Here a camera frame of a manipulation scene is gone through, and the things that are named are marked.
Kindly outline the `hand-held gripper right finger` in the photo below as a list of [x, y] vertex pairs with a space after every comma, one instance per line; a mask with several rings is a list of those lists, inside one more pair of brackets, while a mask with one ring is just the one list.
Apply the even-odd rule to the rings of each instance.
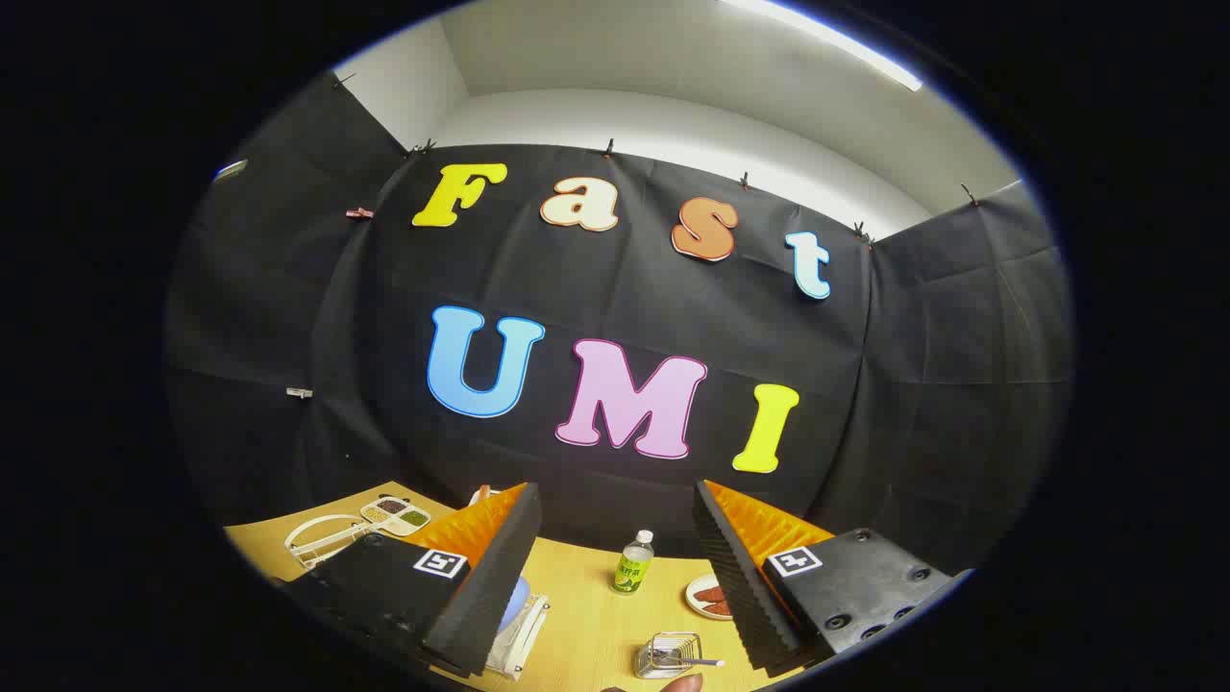
[[696, 482], [692, 517], [752, 667], [770, 678], [852, 658], [966, 583], [871, 529], [830, 533]]

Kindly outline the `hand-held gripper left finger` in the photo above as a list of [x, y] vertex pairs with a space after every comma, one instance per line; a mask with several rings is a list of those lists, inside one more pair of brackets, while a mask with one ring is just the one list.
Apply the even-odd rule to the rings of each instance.
[[435, 517], [408, 537], [369, 531], [280, 591], [401, 667], [482, 674], [542, 522], [539, 486]]

